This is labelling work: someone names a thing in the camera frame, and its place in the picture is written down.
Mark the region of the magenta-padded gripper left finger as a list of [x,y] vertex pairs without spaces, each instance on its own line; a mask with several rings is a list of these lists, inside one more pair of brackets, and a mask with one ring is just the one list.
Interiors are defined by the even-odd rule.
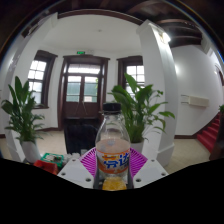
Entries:
[[96,173],[96,149],[92,148],[79,159],[70,159],[58,176],[81,187],[92,189]]

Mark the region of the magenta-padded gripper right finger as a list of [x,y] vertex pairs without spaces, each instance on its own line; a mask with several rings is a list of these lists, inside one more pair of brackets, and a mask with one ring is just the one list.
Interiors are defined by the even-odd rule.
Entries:
[[155,159],[147,159],[135,149],[130,149],[128,188],[136,189],[157,181],[168,173]]

